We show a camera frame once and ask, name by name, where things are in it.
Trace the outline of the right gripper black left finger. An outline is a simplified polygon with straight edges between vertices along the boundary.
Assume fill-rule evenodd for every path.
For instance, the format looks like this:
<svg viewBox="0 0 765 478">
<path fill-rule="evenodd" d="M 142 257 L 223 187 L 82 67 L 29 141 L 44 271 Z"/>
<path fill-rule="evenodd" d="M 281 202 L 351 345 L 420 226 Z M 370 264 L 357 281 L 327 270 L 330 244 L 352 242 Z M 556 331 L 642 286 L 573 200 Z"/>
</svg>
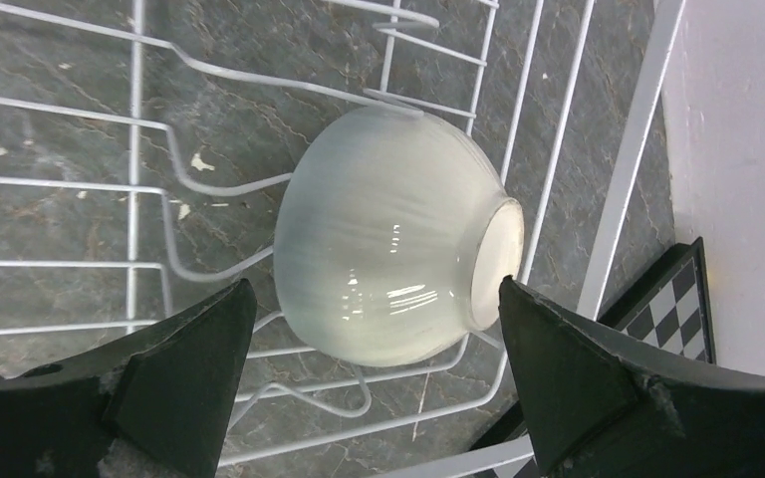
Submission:
<svg viewBox="0 0 765 478">
<path fill-rule="evenodd" d="M 238 280 L 152 326 L 0 376 L 0 477 L 211 477 L 256 321 Z"/>
</svg>

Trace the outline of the white ribbed bowl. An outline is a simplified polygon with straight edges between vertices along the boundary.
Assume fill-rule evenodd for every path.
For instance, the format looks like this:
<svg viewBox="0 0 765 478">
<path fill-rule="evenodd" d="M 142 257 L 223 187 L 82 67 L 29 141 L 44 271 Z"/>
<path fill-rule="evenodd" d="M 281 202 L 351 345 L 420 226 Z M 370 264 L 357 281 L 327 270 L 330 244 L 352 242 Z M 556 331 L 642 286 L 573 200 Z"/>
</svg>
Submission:
<svg viewBox="0 0 765 478">
<path fill-rule="evenodd" d="M 292 174 L 276 294 L 307 346 L 411 364 L 497 321 L 524 240 L 520 203 L 470 136 L 431 114 L 361 108 L 328 125 Z"/>
</svg>

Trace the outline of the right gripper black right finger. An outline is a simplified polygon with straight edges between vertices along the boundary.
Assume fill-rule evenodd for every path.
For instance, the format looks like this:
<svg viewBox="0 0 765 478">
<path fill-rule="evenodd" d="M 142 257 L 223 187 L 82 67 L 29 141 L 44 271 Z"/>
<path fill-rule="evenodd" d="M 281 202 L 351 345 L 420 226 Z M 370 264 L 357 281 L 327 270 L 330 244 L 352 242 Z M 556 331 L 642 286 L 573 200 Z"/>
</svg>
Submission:
<svg viewBox="0 0 765 478">
<path fill-rule="evenodd" d="M 545 477 L 765 477 L 765 376 L 655 348 L 515 281 L 502 335 Z"/>
</svg>

